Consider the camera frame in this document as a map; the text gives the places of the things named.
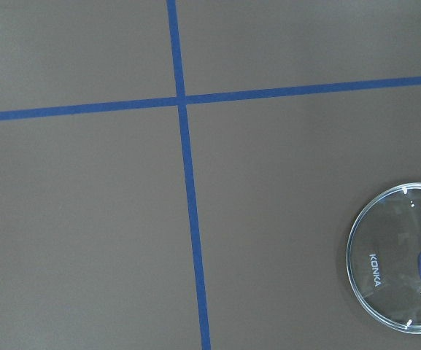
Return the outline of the glass lid blue knob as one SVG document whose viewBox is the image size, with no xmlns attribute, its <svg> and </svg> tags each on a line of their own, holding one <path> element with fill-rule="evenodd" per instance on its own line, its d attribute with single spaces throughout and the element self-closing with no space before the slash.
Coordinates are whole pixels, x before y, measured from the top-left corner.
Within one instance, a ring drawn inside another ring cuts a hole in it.
<svg viewBox="0 0 421 350">
<path fill-rule="evenodd" d="M 366 204 L 349 233 L 346 267 L 373 319 L 421 334 L 421 182 L 391 187 Z"/>
</svg>

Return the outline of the brown paper table mat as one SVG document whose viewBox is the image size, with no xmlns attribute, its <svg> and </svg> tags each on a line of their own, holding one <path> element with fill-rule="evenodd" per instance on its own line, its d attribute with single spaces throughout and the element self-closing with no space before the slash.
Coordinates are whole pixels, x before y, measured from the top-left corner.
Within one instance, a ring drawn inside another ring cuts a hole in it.
<svg viewBox="0 0 421 350">
<path fill-rule="evenodd" d="M 0 349 L 421 349 L 355 297 L 421 182 L 421 1 L 0 1 Z"/>
</svg>

